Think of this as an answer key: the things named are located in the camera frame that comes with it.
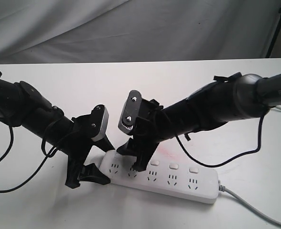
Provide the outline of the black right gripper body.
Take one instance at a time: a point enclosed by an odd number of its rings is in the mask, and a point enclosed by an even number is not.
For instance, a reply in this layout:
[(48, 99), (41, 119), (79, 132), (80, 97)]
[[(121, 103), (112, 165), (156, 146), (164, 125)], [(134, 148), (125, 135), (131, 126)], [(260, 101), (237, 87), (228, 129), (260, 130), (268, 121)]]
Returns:
[(133, 129), (129, 139), (130, 155), (136, 157), (152, 157), (159, 145), (156, 114), (163, 109), (155, 99), (140, 99), (138, 105), (133, 105)]

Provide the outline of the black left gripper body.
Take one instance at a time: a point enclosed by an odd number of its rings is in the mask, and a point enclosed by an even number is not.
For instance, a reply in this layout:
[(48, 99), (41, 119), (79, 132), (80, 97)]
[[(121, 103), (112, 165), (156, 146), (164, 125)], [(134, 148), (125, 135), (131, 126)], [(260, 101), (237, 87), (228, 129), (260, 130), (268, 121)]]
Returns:
[(74, 189), (80, 186), (80, 173), (84, 162), (97, 142), (90, 137), (90, 114), (73, 118), (73, 130), (64, 141), (64, 151), (68, 155), (67, 175), (65, 185)]

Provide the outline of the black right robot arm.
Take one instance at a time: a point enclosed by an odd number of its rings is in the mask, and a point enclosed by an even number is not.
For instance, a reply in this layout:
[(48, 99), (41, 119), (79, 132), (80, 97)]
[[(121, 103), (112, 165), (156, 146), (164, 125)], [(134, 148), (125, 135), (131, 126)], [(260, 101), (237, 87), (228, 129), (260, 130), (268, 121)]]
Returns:
[(129, 136), (117, 149), (134, 156), (132, 168), (145, 171), (160, 142), (180, 135), (211, 131), (228, 122), (258, 118), (281, 105), (281, 73), (264, 78), (235, 73), (215, 76), (212, 83), (168, 107), (130, 91), (118, 127)]

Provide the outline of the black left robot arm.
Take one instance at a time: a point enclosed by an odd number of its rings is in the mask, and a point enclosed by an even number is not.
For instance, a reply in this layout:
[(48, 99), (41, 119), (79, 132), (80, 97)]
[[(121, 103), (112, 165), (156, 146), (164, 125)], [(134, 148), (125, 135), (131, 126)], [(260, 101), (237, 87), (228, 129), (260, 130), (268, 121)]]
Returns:
[(110, 183), (94, 163), (84, 164), (93, 146), (104, 152), (114, 149), (106, 135), (109, 113), (105, 105), (99, 104), (90, 114), (69, 119), (32, 85), (25, 81), (10, 83), (1, 76), (0, 71), (0, 122), (9, 127), (10, 144), (0, 162), (12, 148), (12, 129), (23, 126), (42, 139), (45, 160), (58, 151), (67, 155), (66, 186), (74, 189), (81, 182)]

